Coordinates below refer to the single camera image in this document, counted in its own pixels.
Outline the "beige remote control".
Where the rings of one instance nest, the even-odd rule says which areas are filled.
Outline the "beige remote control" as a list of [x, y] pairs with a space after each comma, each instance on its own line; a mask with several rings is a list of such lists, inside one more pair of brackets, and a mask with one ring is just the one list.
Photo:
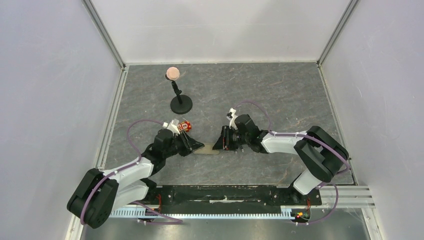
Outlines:
[[204, 143], [203, 147], [196, 149], [193, 153], [199, 155], [218, 155], [220, 151], [213, 149], [213, 146], [213, 143]]

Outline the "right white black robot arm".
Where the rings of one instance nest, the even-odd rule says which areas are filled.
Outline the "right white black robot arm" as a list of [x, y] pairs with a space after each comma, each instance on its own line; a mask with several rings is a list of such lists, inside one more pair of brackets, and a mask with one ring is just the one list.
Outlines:
[[302, 204], [309, 193], [322, 183], [330, 183], [341, 171], [348, 170], [348, 151], [319, 126], [307, 131], [279, 133], [261, 130], [248, 114], [228, 115], [229, 125], [224, 125], [213, 150], [236, 151], [243, 145], [262, 154], [286, 153], [300, 157], [306, 170], [291, 184], [289, 199]]

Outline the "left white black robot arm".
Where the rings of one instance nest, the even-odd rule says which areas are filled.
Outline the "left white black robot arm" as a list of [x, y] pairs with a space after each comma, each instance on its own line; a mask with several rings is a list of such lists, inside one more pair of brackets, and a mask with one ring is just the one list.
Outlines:
[[167, 158], [192, 154], [205, 145], [186, 132], [179, 134], [161, 129], [135, 160], [101, 171], [88, 170], [70, 197], [66, 208], [93, 229], [100, 227], [110, 214], [135, 201], [152, 204], [157, 198], [155, 183], [149, 178], [160, 171]]

